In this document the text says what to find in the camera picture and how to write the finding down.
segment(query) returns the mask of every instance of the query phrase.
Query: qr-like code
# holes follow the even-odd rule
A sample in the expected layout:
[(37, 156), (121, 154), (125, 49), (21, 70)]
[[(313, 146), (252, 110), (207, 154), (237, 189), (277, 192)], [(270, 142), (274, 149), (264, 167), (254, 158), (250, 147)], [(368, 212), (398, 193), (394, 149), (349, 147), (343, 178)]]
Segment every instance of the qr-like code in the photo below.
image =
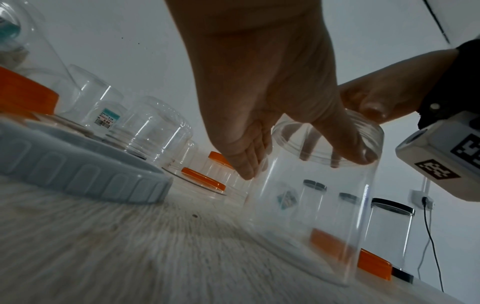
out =
[(107, 129), (110, 128), (110, 125), (101, 119), (95, 120), (95, 123), (99, 126), (106, 127)]
[(480, 137), (470, 134), (450, 152), (480, 169)]
[(415, 166), (422, 169), (429, 175), (433, 176), (435, 179), (451, 179), (460, 177), (458, 174), (443, 166), (434, 159), (416, 163)]

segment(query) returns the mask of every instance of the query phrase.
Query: white device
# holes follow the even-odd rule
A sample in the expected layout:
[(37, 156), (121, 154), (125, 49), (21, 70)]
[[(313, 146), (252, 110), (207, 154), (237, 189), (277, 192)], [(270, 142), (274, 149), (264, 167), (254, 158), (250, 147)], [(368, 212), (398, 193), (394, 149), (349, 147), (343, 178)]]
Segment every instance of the white device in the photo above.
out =
[(437, 121), (405, 139), (396, 155), (453, 196), (480, 202), (480, 132), (470, 126), (478, 117), (464, 111)]

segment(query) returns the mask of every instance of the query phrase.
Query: hand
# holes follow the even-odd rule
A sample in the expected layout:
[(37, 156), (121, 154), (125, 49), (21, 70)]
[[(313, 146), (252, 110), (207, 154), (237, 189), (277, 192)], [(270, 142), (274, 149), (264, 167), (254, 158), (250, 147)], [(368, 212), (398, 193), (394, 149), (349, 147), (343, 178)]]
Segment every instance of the hand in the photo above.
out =
[(343, 104), (379, 124), (415, 112), (457, 55), (455, 49), (427, 53), (342, 84)]
[(377, 156), (342, 106), (320, 0), (167, 0), (195, 76), (212, 144), (245, 179), (283, 113), (311, 123), (342, 157)]

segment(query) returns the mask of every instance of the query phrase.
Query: table surface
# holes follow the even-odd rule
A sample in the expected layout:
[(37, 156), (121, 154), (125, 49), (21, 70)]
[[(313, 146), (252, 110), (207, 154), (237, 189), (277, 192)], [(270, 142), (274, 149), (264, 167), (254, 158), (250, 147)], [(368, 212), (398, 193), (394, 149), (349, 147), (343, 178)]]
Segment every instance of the table surface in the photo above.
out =
[(0, 177), (0, 303), (461, 303), (362, 270), (350, 287), (324, 282), (255, 243), (238, 210), (178, 189), (136, 206)]

